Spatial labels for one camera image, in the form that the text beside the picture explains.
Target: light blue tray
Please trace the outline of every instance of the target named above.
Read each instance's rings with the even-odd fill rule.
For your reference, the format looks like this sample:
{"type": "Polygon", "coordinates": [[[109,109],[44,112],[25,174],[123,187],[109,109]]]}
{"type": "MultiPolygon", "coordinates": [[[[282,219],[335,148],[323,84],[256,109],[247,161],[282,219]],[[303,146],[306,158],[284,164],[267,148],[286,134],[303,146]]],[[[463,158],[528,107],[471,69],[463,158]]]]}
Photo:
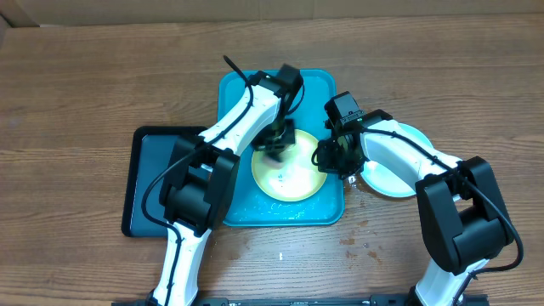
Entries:
{"type": "MultiPolygon", "coordinates": [[[[250,76],[256,71],[244,71],[250,76]]],[[[275,75],[277,71],[265,71],[275,75]]],[[[306,87],[304,101],[289,118],[295,120],[295,128],[327,139],[330,130],[325,129],[327,119],[323,106],[336,95],[332,76],[323,70],[301,70],[306,87]]],[[[234,73],[226,75],[219,84],[218,120],[240,100],[244,82],[234,73]]],[[[294,99],[295,105],[301,92],[294,99]]],[[[319,191],[310,198],[298,202],[278,201],[260,190],[252,176],[253,149],[249,146],[241,155],[236,179],[235,194],[229,213],[224,220],[228,226],[300,226],[328,225],[337,222],[344,210],[343,183],[337,175],[327,175],[319,191]]]]}

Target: wooden tabletop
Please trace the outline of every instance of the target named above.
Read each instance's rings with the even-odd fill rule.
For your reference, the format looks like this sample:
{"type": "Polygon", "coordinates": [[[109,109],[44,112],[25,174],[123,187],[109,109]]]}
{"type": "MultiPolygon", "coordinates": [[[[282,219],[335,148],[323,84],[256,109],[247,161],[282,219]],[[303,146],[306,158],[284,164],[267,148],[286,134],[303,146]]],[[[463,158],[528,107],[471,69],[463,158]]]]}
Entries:
{"type": "MultiPolygon", "coordinates": [[[[0,304],[143,298],[166,242],[120,230],[133,132],[215,123],[230,68],[322,68],[366,111],[492,165],[525,245],[521,267],[468,289],[544,300],[544,15],[8,29],[0,49],[0,304]]],[[[226,298],[408,292],[429,255],[414,198],[345,183],[332,226],[212,234],[199,286],[226,298]]],[[[515,257],[507,247],[490,265],[515,257]]]]}

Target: black wire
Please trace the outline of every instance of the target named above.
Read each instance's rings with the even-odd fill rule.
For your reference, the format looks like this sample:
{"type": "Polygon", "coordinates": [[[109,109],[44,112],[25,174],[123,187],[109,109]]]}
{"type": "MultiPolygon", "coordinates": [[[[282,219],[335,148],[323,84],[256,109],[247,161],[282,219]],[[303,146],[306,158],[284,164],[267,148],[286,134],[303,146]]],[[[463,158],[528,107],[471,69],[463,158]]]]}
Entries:
{"type": "Polygon", "coordinates": [[[391,137],[395,137],[397,139],[401,139],[401,140],[405,141],[406,143],[408,143],[409,145],[411,145],[412,147],[416,148],[420,153],[425,155],[428,159],[430,159],[431,161],[433,161],[437,165],[441,166],[442,168],[444,168],[445,170],[447,170],[449,172],[454,173],[459,179],[462,179],[464,184],[466,184],[467,187],[472,192],[474,192],[477,196],[479,196],[480,199],[485,201],[488,204],[488,206],[491,207],[497,213],[497,215],[499,216],[499,220],[501,221],[503,226],[506,226],[507,229],[510,232],[512,232],[513,239],[516,241],[516,246],[518,248],[518,256],[516,257],[516,259],[512,263],[504,265],[504,266],[482,268],[482,269],[477,269],[475,271],[469,272],[467,278],[462,283],[461,287],[459,287],[459,290],[457,291],[456,295],[453,298],[453,305],[454,306],[457,305],[457,301],[459,300],[461,295],[464,293],[464,291],[467,289],[468,284],[470,283],[470,280],[471,279],[477,280],[476,275],[479,275],[479,274],[482,274],[482,273],[489,273],[489,272],[508,271],[510,269],[514,269],[514,268],[518,267],[521,264],[521,262],[522,262],[522,260],[524,258],[524,245],[523,245],[523,242],[521,241],[521,237],[519,236],[518,231],[512,225],[512,223],[504,216],[504,214],[501,212],[501,210],[499,208],[497,208],[497,206],[481,190],[479,190],[478,187],[476,187],[474,184],[472,184],[468,180],[468,178],[462,176],[457,171],[453,171],[453,168],[451,168],[448,165],[446,165],[445,163],[443,163],[440,159],[438,159],[437,156],[433,156],[432,154],[430,154],[429,152],[424,150],[419,144],[417,144],[413,140],[411,140],[411,139],[409,139],[409,138],[407,138],[407,137],[405,137],[403,135],[399,135],[398,133],[395,133],[395,132],[389,132],[389,131],[383,131],[383,130],[377,130],[377,129],[369,129],[369,128],[364,128],[362,130],[362,133],[380,133],[380,134],[383,134],[383,135],[388,135],[388,136],[391,136],[391,137]]]}
{"type": "Polygon", "coordinates": [[[249,101],[248,101],[248,103],[246,105],[246,108],[225,130],[223,130],[221,133],[219,133],[214,139],[207,142],[203,146],[198,147],[196,150],[192,151],[191,153],[184,156],[183,158],[179,159],[174,164],[172,164],[172,166],[168,167],[161,174],[159,174],[155,179],[153,179],[151,184],[149,184],[149,186],[145,190],[144,195],[142,197],[142,212],[144,213],[144,217],[146,219],[150,220],[151,222],[153,222],[154,224],[158,224],[160,226],[163,226],[163,227],[166,227],[166,228],[172,230],[174,232],[174,234],[176,235],[176,253],[175,253],[174,258],[173,258],[172,268],[170,270],[170,279],[169,279],[168,285],[167,285],[167,297],[165,299],[164,306],[168,306],[168,302],[170,301],[170,295],[172,293],[173,275],[175,273],[176,265],[178,264],[179,250],[181,249],[181,234],[179,233],[178,229],[176,229],[173,225],[171,225],[169,223],[166,223],[164,221],[161,221],[161,220],[159,220],[157,218],[153,218],[151,215],[149,215],[149,213],[147,212],[147,206],[146,206],[147,205],[147,198],[149,197],[150,192],[153,190],[153,188],[162,179],[164,179],[164,177],[170,171],[172,171],[172,169],[174,169],[181,162],[183,162],[183,161],[185,161],[185,160],[187,160],[189,158],[192,158],[193,156],[196,156],[199,153],[201,153],[202,151],[204,151],[205,149],[211,147],[216,141],[220,140],[226,133],[228,133],[236,125],[236,123],[238,123],[241,120],[241,118],[252,107],[252,104],[253,104],[253,89],[252,89],[251,84],[247,80],[247,77],[241,72],[241,70],[235,65],[235,63],[233,63],[232,60],[230,60],[226,55],[223,56],[223,59],[227,63],[227,65],[229,65],[230,68],[232,68],[232,70],[235,71],[238,74],[238,76],[241,77],[242,80],[244,80],[244,83],[246,84],[246,86],[247,86],[247,88],[249,90],[249,101]]]}
{"type": "Polygon", "coordinates": [[[304,94],[306,93],[306,86],[304,86],[304,83],[303,83],[303,94],[300,96],[300,100],[298,101],[297,105],[295,105],[295,107],[291,108],[287,113],[286,113],[286,116],[287,115],[291,115],[292,113],[294,113],[297,108],[300,106],[300,104],[303,102],[304,100],[304,94]]]}

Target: table surface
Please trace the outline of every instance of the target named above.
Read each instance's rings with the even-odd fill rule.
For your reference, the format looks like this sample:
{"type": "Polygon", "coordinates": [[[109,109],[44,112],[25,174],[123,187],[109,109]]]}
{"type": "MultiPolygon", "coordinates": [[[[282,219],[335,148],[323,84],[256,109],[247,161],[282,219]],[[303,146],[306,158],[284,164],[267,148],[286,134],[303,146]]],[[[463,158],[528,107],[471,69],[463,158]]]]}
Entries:
{"type": "MultiPolygon", "coordinates": [[[[492,165],[522,265],[469,291],[544,299],[544,15],[20,28],[0,49],[0,304],[109,305],[158,282],[166,243],[120,230],[132,135],[216,120],[230,68],[322,68],[366,111],[492,165]]],[[[429,256],[416,199],[357,178],[332,226],[216,230],[201,291],[226,298],[407,292],[429,256]]],[[[491,265],[515,257],[507,247],[491,265]]]]}

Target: wood grain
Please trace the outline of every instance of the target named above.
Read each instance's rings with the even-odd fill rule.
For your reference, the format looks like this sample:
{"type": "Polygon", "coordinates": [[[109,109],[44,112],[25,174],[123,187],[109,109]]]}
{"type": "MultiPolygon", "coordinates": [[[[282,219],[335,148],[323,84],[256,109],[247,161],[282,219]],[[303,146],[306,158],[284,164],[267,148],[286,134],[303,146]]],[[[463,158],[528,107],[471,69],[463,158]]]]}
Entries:
{"type": "MultiPolygon", "coordinates": [[[[420,128],[439,150],[489,161],[526,259],[469,291],[493,305],[540,304],[543,29],[542,14],[9,29],[0,49],[0,304],[109,305],[156,286],[165,241],[120,231],[132,133],[213,124],[230,71],[222,54],[243,69],[326,69],[365,110],[420,128]]],[[[387,199],[360,179],[344,186],[345,214],[332,226],[215,231],[201,291],[407,292],[429,260],[415,199],[387,199]]],[[[508,247],[493,264],[514,256],[508,247]]]]}

